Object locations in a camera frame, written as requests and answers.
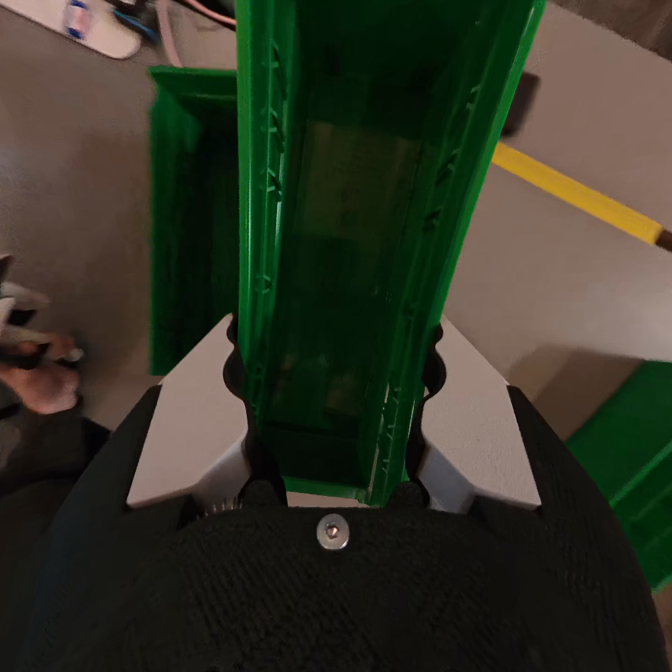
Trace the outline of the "green plastic bin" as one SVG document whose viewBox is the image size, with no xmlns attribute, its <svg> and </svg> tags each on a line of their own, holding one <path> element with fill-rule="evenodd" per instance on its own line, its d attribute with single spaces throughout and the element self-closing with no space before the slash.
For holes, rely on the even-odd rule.
<svg viewBox="0 0 672 672">
<path fill-rule="evenodd" d="M 238 343 L 288 489 L 385 504 L 545 1 L 237 1 Z"/>
<path fill-rule="evenodd" d="M 671 363 L 641 362 L 566 445 L 660 592 L 671 581 Z"/>
<path fill-rule="evenodd" d="M 163 376 L 237 312 L 237 74 L 176 66 L 149 74 L 149 372 Z"/>
</svg>

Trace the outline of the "white tray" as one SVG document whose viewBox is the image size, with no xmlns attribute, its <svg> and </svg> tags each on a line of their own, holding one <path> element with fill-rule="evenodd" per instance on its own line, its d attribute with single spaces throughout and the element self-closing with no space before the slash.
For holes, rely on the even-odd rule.
<svg viewBox="0 0 672 672">
<path fill-rule="evenodd" d="M 1 6 L 108 58 L 124 60 L 138 52 L 139 35 L 118 23 L 106 1 L 86 1 L 91 19 L 85 42 L 66 36 L 63 32 L 65 2 L 2 1 Z"/>
</svg>

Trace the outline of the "small black blue device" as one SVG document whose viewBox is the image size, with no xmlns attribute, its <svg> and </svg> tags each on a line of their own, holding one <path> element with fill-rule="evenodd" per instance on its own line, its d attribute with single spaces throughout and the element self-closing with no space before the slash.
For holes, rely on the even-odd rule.
<svg viewBox="0 0 672 672">
<path fill-rule="evenodd" d="M 122 26 L 137 33 L 152 45 L 161 43 L 155 1 L 107 1 L 113 16 Z"/>
</svg>

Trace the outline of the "small blue white device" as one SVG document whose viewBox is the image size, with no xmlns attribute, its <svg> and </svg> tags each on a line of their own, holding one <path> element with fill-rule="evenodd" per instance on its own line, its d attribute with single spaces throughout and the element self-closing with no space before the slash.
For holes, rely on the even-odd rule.
<svg viewBox="0 0 672 672">
<path fill-rule="evenodd" d="M 85 42 L 91 19 L 86 1 L 66 1 L 63 14 L 63 32 L 71 39 Z"/>
</svg>

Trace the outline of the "yellow tape strip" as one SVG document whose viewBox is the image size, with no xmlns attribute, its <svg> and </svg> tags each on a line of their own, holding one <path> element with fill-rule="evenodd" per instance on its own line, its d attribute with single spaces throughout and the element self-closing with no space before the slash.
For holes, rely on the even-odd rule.
<svg viewBox="0 0 672 672">
<path fill-rule="evenodd" d="M 577 210 L 607 223 L 634 239 L 655 246 L 665 227 L 644 214 L 606 196 L 504 142 L 498 142 L 492 164 Z"/>
</svg>

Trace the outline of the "black power bank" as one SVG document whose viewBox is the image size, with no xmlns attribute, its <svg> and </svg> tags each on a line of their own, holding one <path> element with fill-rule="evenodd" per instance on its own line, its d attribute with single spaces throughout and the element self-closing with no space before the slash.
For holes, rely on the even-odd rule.
<svg viewBox="0 0 672 672">
<path fill-rule="evenodd" d="M 523 129 L 539 88 L 540 77 L 532 72 L 523 72 L 500 133 L 501 139 L 513 138 Z"/>
</svg>

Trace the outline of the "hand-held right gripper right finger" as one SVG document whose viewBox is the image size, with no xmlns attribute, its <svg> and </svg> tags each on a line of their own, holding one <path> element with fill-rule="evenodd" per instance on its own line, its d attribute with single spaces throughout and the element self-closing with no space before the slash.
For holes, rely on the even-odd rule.
<svg viewBox="0 0 672 672">
<path fill-rule="evenodd" d="M 428 507 L 465 514 L 486 497 L 537 509 L 508 383 L 445 316 L 430 337 L 421 383 L 405 466 Z"/>
</svg>

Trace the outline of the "person's left hand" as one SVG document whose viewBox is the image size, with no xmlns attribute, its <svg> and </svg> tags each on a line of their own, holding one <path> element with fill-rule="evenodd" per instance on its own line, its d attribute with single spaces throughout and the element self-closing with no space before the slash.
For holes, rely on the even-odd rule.
<svg viewBox="0 0 672 672">
<path fill-rule="evenodd" d="M 28 410 L 52 415 L 75 408 L 80 403 L 81 377 L 73 369 L 56 362 L 75 348 L 70 335 L 49 332 L 48 353 L 54 359 L 43 359 L 30 370 L 1 363 L 1 382 Z"/>
</svg>

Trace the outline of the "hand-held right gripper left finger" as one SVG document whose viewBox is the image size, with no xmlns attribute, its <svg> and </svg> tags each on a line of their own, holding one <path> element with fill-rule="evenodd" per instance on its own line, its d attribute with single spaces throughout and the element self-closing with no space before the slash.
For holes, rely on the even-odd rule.
<svg viewBox="0 0 672 672">
<path fill-rule="evenodd" d="M 266 482 L 288 505 L 279 468 L 244 397 L 237 315 L 222 318 L 159 385 L 126 504 L 147 508 L 189 496 L 203 514 L 240 508 Z"/>
</svg>

